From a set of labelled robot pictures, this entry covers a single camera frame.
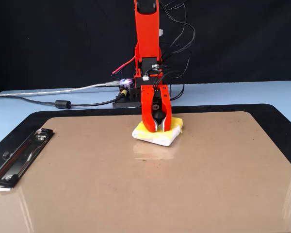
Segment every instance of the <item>metal clip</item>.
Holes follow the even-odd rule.
[[[53,135],[53,130],[39,129],[27,137],[0,167],[0,191],[9,191],[15,187]]]

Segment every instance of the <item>light blue table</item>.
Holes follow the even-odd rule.
[[[181,85],[173,86],[173,96],[181,90]],[[9,91],[3,93],[34,92]],[[96,103],[114,99],[118,88],[92,88],[76,93],[31,96],[32,100],[52,101],[69,100],[72,103]],[[213,83],[188,84],[182,97],[172,102],[172,106],[189,105],[226,105],[267,103],[277,108],[291,121],[291,81],[259,83]],[[91,107],[112,108],[112,104]],[[0,99],[0,141],[28,115],[39,111],[60,111],[54,106],[32,104],[22,100]]]

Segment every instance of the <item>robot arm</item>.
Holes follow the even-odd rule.
[[[153,84],[162,76],[145,75],[147,71],[159,65],[161,49],[159,46],[159,1],[134,0],[137,45],[135,47],[136,75],[135,88],[141,88],[142,121],[150,132],[156,132],[158,125],[162,130],[170,130],[171,103],[168,86],[162,81],[154,89]]]

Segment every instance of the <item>black curtain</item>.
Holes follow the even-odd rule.
[[[291,80],[291,0],[188,0],[186,9],[196,29],[186,83]],[[183,20],[183,8],[171,14]],[[182,30],[164,12],[160,28],[167,43]],[[118,80],[110,73],[135,44],[133,0],[0,0],[0,91]],[[167,65],[184,69],[188,55]]]

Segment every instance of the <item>black clipboard border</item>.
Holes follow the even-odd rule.
[[[272,105],[235,104],[172,107],[172,113],[175,114],[236,111],[250,113],[291,163],[291,122]],[[15,151],[16,148],[28,137],[28,135],[30,135],[33,131],[40,129],[47,120],[53,117],[118,116],[140,114],[141,108],[65,110],[32,113],[0,142],[0,165],[4,162],[2,155],[6,151]]]

